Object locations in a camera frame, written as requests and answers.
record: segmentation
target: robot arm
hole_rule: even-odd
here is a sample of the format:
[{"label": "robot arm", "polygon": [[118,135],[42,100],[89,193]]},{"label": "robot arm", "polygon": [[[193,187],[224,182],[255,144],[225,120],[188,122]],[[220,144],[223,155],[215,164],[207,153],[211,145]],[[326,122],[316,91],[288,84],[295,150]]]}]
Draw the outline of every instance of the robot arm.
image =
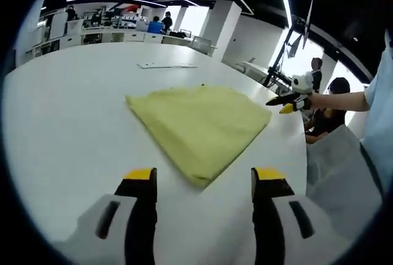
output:
[{"label": "robot arm", "polygon": [[308,110],[311,106],[309,95],[313,92],[314,77],[311,72],[305,75],[292,77],[292,91],[273,98],[266,103],[267,106],[284,105],[280,113],[292,113],[300,109]]},{"label": "robot arm", "polygon": [[54,247],[74,264],[154,265],[157,170],[135,169],[98,199]]},{"label": "robot arm", "polygon": [[256,167],[251,179],[254,264],[332,264],[347,250],[350,241],[334,230],[329,215],[295,195],[284,174]]}]

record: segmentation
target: yellow cloth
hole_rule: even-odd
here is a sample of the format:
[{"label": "yellow cloth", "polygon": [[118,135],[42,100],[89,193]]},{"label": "yellow cloth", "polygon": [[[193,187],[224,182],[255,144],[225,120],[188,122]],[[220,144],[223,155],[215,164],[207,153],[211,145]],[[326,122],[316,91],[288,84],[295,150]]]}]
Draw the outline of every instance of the yellow cloth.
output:
[{"label": "yellow cloth", "polygon": [[131,110],[182,173],[206,187],[269,123],[271,112],[225,87],[126,96]]}]

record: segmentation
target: window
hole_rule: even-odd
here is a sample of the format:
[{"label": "window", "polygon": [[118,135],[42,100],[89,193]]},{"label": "window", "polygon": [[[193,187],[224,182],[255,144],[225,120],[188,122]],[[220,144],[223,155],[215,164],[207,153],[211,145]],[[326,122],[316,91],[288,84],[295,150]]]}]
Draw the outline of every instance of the window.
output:
[{"label": "window", "polygon": [[[273,66],[274,61],[276,60],[278,53],[281,49],[281,46],[283,45],[288,35],[288,32],[288,28],[283,30],[276,49],[273,53],[273,56],[270,59],[269,66]],[[289,39],[289,44],[293,44],[295,40],[299,37],[299,35],[299,33],[293,32]],[[307,40],[306,46],[303,49],[303,38],[299,43],[296,56],[294,58],[288,59],[288,51],[290,50],[290,48],[291,46],[289,45],[286,47],[286,51],[284,52],[284,59],[280,60],[279,63],[282,63],[281,70],[288,77],[291,77],[293,75],[303,75],[306,72],[311,71],[311,60],[313,58],[322,58],[322,56],[324,55],[323,48],[310,40]]]},{"label": "window", "polygon": [[172,18],[172,22],[173,22],[173,25],[172,25],[171,29],[173,29],[173,27],[174,27],[174,24],[176,22],[177,16],[179,15],[179,12],[180,12],[180,8],[181,8],[181,6],[168,6],[165,9],[165,13],[166,12],[170,12],[171,13],[171,18]]},{"label": "window", "polygon": [[[364,85],[355,77],[352,72],[343,65],[341,62],[337,62],[332,77],[329,80],[329,84],[336,78],[339,77],[344,77],[346,80],[349,82],[349,86],[351,87],[351,92],[359,92],[359,91],[364,91]],[[324,94],[328,94],[328,88],[326,88]],[[355,112],[347,112],[345,115],[345,125],[348,125],[349,122],[351,122]]]},{"label": "window", "polygon": [[192,37],[199,36],[204,20],[208,14],[208,6],[190,6],[185,10],[180,29],[191,31]]}]

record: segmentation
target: white wall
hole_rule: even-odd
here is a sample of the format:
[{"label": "white wall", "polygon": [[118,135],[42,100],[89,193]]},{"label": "white wall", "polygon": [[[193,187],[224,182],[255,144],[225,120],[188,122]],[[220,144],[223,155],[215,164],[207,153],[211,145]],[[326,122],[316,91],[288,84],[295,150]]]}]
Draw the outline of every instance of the white wall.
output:
[{"label": "white wall", "polygon": [[151,8],[150,6],[141,6],[141,8],[142,8],[141,15],[143,17],[146,17],[148,20],[150,20],[152,18],[153,8]]},{"label": "white wall", "polygon": [[231,6],[232,1],[217,0],[214,8],[210,11],[210,17],[206,24],[203,38],[211,40],[213,45],[217,45]]},{"label": "white wall", "polygon": [[268,68],[282,29],[241,15],[225,51],[223,62],[236,64],[256,58],[255,64]]},{"label": "white wall", "polygon": [[158,16],[160,18],[160,21],[164,18],[165,14],[165,7],[159,7],[156,9],[152,9],[152,14],[151,18],[149,20],[153,20],[153,17]]},{"label": "white wall", "polygon": [[230,11],[227,15],[227,19],[222,27],[221,35],[216,43],[216,49],[213,52],[212,57],[218,61],[222,61],[225,51],[228,48],[229,41],[233,32],[235,31],[236,24],[241,14],[241,8],[236,4],[232,3]]},{"label": "white wall", "polygon": [[204,31],[206,30],[206,26],[208,25],[208,21],[210,18],[210,14],[211,14],[211,9],[208,10],[208,14],[206,15],[206,18],[204,19],[203,25],[202,25],[202,29],[201,32],[199,33],[199,36],[202,37]]},{"label": "white wall", "polygon": [[182,24],[182,21],[183,21],[183,18],[184,18],[186,10],[187,10],[187,7],[185,7],[185,6],[180,8],[180,11],[179,11],[179,13],[177,15],[177,18],[176,18],[176,22],[174,22],[173,23],[174,26],[172,26],[172,30],[173,31],[180,30],[180,25]]}]

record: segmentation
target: white table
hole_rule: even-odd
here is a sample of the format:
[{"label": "white table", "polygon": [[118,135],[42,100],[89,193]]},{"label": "white table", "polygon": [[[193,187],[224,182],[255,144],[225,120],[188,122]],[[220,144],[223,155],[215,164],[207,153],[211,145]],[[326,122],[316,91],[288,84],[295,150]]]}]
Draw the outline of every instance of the white table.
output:
[{"label": "white table", "polygon": [[[140,69],[145,61],[198,68]],[[158,169],[157,264],[228,264],[253,232],[251,168],[287,174],[306,190],[306,143],[299,113],[280,115],[205,190],[189,184],[131,113],[124,95],[176,86],[225,85],[260,105],[274,96],[232,68],[188,47],[107,43],[36,58],[5,83],[3,131],[10,173],[33,221],[49,240],[65,240],[77,218],[112,194],[135,168]],[[247,249],[255,250],[255,241]]]},{"label": "white table", "polygon": [[258,66],[257,64],[250,63],[248,61],[242,61],[242,63],[246,67],[246,72],[247,72],[247,70],[250,70],[252,72],[255,72],[256,74],[261,75],[263,78],[266,78],[269,74],[268,69]]},{"label": "white table", "polygon": [[[76,33],[76,34],[73,33],[71,35],[65,35],[65,36],[50,39],[45,42],[38,43],[33,46],[32,50],[41,48],[42,46],[48,45],[56,40],[60,41],[60,50],[64,49],[64,48],[68,48],[70,46],[82,45],[82,41],[83,41],[84,36],[90,35],[90,34],[102,34],[103,35],[103,42],[111,42],[113,34],[139,35],[140,39],[142,39],[142,40],[140,40],[140,42],[151,42],[146,39],[151,39],[152,36],[155,36],[155,37],[157,37],[157,39],[160,39],[160,42],[163,44],[176,44],[176,45],[182,45],[182,46],[190,46],[192,43],[192,40],[193,40],[192,38],[179,38],[179,37],[174,37],[174,36],[169,36],[169,35],[154,34],[154,33],[148,33],[145,31],[138,31],[135,29],[115,29],[112,27],[97,27],[97,28],[82,29],[81,31],[79,31],[79,33]],[[216,46],[210,45],[209,56],[212,56],[215,49],[217,49]]]}]

